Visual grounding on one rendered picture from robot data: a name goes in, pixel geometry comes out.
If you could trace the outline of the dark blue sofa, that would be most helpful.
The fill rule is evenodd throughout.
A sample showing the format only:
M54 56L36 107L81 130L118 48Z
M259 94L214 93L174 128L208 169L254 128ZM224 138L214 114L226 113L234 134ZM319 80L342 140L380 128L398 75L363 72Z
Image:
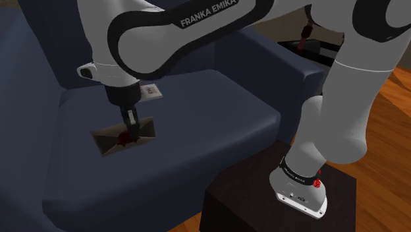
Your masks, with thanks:
M156 137L105 156L119 124L76 0L0 8L0 232L168 232L197 214L224 168L290 142L322 72L250 28L182 59L137 105Z

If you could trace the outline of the beige envelope with red seal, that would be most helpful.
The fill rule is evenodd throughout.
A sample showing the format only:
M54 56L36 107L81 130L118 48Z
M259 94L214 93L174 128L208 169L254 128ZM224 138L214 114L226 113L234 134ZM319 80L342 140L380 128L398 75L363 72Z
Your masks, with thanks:
M132 140L124 123L113 125L90 134L102 157L139 146L156 139L153 117L139 120L138 138Z

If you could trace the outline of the white printed card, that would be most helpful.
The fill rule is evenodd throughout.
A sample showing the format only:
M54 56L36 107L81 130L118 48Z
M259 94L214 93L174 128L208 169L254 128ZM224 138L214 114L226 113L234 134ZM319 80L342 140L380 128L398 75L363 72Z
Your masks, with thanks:
M140 87L141 90L141 102L150 100L156 100L163 97L163 94L159 91L155 84L146 84Z

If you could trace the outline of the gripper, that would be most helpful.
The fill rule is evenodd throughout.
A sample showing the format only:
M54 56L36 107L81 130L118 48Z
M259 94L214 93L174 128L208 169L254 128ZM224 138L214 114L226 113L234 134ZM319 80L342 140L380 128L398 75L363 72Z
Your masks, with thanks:
M133 105L141 100L140 83L124 87L105 86L105 91L109 102L120 107L123 122L128 127L131 141L137 141L140 124L136 108Z

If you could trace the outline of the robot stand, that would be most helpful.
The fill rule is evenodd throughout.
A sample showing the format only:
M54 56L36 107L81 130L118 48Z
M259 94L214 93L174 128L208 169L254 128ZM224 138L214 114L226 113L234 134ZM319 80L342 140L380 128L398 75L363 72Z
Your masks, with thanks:
M200 232L356 232L356 179L325 164L328 207L315 219L277 200L269 174L290 146L279 140L224 169L207 187Z

